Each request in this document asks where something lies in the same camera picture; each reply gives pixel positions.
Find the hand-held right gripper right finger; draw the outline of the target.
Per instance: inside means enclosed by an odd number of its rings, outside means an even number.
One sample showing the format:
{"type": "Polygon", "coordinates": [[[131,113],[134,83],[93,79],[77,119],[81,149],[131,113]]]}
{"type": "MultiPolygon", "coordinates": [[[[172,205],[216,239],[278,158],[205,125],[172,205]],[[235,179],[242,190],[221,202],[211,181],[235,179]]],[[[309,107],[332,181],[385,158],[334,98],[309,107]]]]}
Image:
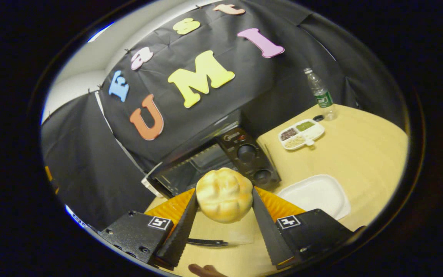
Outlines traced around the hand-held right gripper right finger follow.
{"type": "Polygon", "coordinates": [[[338,250],[354,234],[322,209],[306,212],[259,187],[252,193],[257,224],[277,269],[313,264],[338,250]]]}

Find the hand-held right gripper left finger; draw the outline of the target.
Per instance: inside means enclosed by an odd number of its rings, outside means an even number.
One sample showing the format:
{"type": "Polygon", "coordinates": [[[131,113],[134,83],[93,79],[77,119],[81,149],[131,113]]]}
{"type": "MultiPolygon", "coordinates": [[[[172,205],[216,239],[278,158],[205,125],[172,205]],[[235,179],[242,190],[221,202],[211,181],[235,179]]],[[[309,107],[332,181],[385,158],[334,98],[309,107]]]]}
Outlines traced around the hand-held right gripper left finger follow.
{"type": "Polygon", "coordinates": [[[98,234],[142,263],[173,269],[179,265],[197,209],[192,188],[147,212],[131,210],[98,234]]]}

